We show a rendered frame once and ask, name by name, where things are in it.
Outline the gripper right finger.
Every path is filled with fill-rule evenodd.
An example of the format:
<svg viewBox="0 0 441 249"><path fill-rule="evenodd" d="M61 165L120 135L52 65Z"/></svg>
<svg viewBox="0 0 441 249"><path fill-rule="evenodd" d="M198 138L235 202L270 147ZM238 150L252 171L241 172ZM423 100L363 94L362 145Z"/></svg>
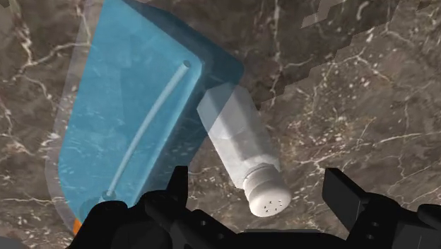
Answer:
<svg viewBox="0 0 441 249"><path fill-rule="evenodd" d="M348 249L441 249L441 204L410 211L338 168L325 170L322 199L349 231Z"/></svg>

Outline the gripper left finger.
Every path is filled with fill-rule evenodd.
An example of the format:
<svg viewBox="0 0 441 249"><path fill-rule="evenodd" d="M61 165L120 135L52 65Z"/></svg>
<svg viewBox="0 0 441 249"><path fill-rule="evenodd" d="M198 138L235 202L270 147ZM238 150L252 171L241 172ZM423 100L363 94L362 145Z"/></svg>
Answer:
<svg viewBox="0 0 441 249"><path fill-rule="evenodd" d="M128 207L105 200L88 213L67 249L242 249L242 238L206 212L186 208L188 167L177 166L167 187Z"/></svg>

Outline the blue clear spray bottle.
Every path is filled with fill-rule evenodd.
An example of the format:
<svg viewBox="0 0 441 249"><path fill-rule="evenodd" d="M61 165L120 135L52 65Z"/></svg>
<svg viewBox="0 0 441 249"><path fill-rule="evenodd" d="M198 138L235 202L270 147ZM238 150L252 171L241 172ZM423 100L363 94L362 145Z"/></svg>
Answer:
<svg viewBox="0 0 441 249"><path fill-rule="evenodd" d="M89 52L71 61L83 73L66 77L45 174L72 231L100 200L133 206L164 189L207 135L203 96L224 104L244 72L184 21L137 0L104 0Z"/></svg>

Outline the white salt shaker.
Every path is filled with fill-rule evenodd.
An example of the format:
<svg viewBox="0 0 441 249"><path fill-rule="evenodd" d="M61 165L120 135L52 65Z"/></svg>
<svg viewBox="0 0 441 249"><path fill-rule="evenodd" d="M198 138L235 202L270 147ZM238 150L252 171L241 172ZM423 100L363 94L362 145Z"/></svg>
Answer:
<svg viewBox="0 0 441 249"><path fill-rule="evenodd" d="M231 83L210 88L197 112L234 186L244 191L251 213L268 217L282 212L291 193L248 90Z"/></svg>

